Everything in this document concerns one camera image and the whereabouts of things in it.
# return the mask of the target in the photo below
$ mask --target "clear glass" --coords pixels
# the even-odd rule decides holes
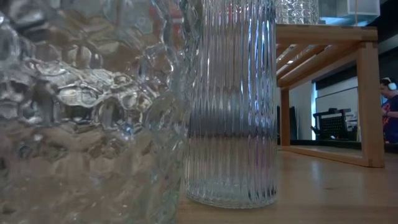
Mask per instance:
[[[319,0],[276,0],[278,24],[318,24]]]
[[[0,1],[0,222],[174,223],[200,0]]]
[[[185,189],[208,205],[262,207],[276,195],[274,1],[205,0],[203,10]]]

